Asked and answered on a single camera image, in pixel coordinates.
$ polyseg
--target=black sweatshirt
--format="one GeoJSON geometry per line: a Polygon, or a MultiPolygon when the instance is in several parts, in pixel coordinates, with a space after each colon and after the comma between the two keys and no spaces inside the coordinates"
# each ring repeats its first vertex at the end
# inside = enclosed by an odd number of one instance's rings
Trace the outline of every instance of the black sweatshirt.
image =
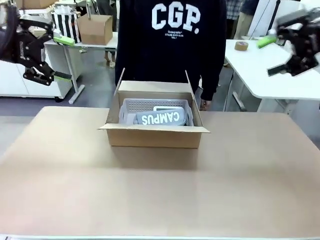
{"type": "Polygon", "coordinates": [[[225,0],[120,0],[115,81],[188,82],[211,101],[226,51],[225,0]]]}

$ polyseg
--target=black and white striped fabric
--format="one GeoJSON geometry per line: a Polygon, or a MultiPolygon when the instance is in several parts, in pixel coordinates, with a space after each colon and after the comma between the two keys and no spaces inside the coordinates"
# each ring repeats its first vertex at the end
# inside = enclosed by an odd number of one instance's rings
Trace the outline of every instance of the black and white striped fabric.
{"type": "Polygon", "coordinates": [[[81,42],[77,19],[76,13],[70,15],[52,13],[55,28],[60,30],[63,36],[74,39],[76,44],[81,42]]]}

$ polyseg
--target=beige pants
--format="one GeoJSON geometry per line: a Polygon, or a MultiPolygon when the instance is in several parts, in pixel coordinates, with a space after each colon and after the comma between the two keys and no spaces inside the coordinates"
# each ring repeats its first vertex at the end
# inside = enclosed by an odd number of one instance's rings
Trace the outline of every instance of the beige pants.
{"type": "Polygon", "coordinates": [[[240,12],[234,39],[241,39],[242,36],[247,36],[253,19],[254,16],[240,12]]]}

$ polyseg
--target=brown tabletop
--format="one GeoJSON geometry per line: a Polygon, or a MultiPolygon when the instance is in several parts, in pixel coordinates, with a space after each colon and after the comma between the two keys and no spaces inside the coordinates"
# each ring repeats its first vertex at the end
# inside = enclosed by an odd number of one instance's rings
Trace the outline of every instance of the brown tabletop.
{"type": "Polygon", "coordinates": [[[110,147],[107,113],[35,117],[2,159],[0,234],[320,236],[320,152],[288,116],[203,112],[196,150],[110,147]]]}

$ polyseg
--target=basket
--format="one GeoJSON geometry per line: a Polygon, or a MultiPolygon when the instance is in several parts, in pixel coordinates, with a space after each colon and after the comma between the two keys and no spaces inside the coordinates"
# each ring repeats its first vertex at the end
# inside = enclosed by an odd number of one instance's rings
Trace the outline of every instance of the basket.
{"type": "Polygon", "coordinates": [[[194,116],[185,99],[125,98],[119,112],[119,123],[133,125],[136,113],[153,111],[155,106],[182,107],[185,112],[186,125],[194,126],[194,116]]]}

